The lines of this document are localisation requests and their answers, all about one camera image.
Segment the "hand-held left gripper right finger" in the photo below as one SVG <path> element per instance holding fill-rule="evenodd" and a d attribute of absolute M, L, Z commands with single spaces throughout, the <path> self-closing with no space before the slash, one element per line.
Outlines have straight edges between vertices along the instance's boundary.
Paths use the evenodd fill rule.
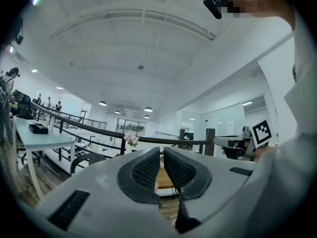
<path fill-rule="evenodd" d="M 179 192 L 175 228 L 185 233 L 215 214 L 250 178 L 256 164 L 164 149 L 164 169 Z"/>

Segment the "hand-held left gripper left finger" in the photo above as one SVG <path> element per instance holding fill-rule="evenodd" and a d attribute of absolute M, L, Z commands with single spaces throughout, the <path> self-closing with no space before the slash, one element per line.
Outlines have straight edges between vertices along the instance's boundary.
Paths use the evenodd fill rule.
<path fill-rule="evenodd" d="M 159 148 L 87 166 L 51 191 L 37 211 L 72 237 L 170 238 L 155 193 Z"/>

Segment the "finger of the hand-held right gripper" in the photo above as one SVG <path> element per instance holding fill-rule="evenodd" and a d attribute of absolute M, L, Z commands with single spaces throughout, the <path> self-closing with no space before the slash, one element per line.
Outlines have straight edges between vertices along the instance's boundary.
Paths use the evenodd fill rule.
<path fill-rule="evenodd" d="M 241 136 L 218 136 L 213 139 L 215 145 L 224 148 L 244 148 L 245 140 Z"/>

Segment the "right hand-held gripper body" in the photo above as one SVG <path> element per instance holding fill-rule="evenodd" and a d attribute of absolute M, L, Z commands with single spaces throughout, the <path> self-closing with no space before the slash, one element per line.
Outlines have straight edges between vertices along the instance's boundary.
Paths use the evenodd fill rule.
<path fill-rule="evenodd" d="M 267 120 L 262 119 L 251 126 L 244 126 L 241 137 L 245 140 L 245 147 L 223 148 L 227 158 L 254 161 L 256 151 L 268 145 L 272 134 Z"/>

